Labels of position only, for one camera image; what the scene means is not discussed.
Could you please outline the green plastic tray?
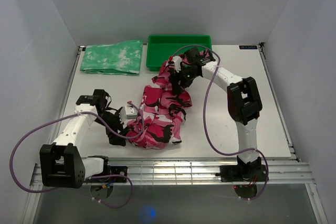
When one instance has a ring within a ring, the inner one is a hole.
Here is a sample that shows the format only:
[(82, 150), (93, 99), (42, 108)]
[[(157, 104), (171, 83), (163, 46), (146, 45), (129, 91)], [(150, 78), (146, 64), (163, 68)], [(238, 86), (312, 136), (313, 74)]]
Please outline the green plastic tray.
[(178, 49), (188, 45), (202, 45), (212, 48), (209, 35), (150, 35), (147, 44), (146, 66), (150, 71), (158, 72), (162, 63)]

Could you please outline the pink camouflage trousers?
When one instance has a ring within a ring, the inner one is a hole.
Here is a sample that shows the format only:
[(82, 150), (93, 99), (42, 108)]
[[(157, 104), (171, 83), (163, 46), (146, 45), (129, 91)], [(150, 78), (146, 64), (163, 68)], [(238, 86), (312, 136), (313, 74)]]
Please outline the pink camouflage trousers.
[(182, 143), (181, 126), (187, 108), (192, 106), (189, 93), (182, 89), (174, 94), (169, 80), (174, 72), (173, 62), (165, 61), (159, 74), (144, 87), (139, 109), (141, 115), (128, 122), (129, 142), (137, 147), (164, 149)]

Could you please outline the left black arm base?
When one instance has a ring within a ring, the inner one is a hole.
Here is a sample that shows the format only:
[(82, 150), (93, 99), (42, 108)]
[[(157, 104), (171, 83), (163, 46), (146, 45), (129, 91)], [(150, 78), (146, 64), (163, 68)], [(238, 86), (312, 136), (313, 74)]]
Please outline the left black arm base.
[[(113, 177), (95, 178), (99, 176), (114, 175)], [(107, 173), (94, 175), (94, 178), (88, 178), (87, 182), (92, 183), (126, 183), (128, 180), (125, 178), (128, 175), (127, 166), (109, 166)]]

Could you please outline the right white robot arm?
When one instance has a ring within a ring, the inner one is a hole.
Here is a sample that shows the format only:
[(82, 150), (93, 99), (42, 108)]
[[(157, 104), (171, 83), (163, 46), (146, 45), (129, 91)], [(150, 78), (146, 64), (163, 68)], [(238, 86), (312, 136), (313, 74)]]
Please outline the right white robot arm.
[(169, 59), (174, 66), (170, 82), (175, 93), (189, 87), (195, 78), (209, 80), (227, 94), (227, 108), (236, 123), (238, 135), (237, 164), (222, 166), (218, 176), (222, 181), (245, 181), (254, 179), (262, 171), (261, 157), (257, 150), (257, 121), (262, 110), (262, 102), (256, 80), (242, 78), (221, 66), (220, 56), (205, 47), (199, 51), (199, 45), (184, 46), (185, 52), (175, 52)]

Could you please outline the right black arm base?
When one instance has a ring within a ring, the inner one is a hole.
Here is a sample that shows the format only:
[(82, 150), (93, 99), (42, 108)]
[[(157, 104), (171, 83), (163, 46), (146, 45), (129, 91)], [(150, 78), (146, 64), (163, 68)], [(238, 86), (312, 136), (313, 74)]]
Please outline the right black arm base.
[(251, 180), (265, 182), (267, 180), (265, 165), (252, 170), (244, 170), (238, 165), (223, 165), (219, 167), (219, 172), (215, 176), (220, 177), (222, 182), (250, 182)]

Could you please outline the folded green white trousers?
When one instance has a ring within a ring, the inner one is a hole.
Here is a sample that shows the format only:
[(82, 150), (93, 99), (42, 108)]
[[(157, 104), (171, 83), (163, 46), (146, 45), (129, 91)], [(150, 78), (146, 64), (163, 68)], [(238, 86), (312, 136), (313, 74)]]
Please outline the folded green white trousers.
[(137, 76), (140, 74), (142, 49), (141, 40), (87, 46), (80, 71), (87, 74)]

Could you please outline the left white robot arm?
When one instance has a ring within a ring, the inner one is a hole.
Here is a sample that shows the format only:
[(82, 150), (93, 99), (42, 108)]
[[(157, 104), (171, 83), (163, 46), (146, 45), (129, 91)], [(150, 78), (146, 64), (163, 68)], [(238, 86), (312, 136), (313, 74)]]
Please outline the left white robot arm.
[(109, 99), (109, 94), (101, 89), (95, 89), (93, 95), (81, 95), (76, 101), (74, 114), (59, 136), (40, 148), (44, 186), (80, 188), (86, 179), (93, 176), (100, 182), (111, 177), (107, 157), (82, 158), (79, 151), (93, 123), (104, 126), (108, 137), (115, 135), (119, 138), (123, 134), (124, 108), (111, 108)]

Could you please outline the aluminium rail frame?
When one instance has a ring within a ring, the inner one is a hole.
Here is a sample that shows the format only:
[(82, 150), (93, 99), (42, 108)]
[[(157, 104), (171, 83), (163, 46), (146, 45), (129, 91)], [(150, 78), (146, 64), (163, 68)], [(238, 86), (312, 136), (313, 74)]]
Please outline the aluminium rail frame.
[(93, 124), (80, 143), (82, 156), (103, 155), (128, 167), (131, 183), (117, 184), (108, 203), (90, 197), (90, 187), (42, 194), (31, 223), (316, 223), (310, 167), (297, 161), (292, 142), (269, 85), (259, 49), (214, 46), (222, 65), (256, 79), (264, 105), (258, 121), (258, 146), (267, 156), (270, 181), (258, 185), (261, 196), (239, 199), (232, 184), (216, 176), (221, 165), (236, 162), (215, 153), (203, 131), (202, 106), (207, 80), (190, 87), (193, 106), (181, 130), (182, 144), (163, 150), (109, 144), (101, 125)]

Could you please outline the dark label sticker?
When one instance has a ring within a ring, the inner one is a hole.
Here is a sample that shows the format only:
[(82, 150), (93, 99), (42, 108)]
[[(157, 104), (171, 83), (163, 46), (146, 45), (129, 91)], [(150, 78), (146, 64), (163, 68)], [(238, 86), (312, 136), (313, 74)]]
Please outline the dark label sticker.
[(240, 50), (257, 50), (256, 45), (239, 45)]

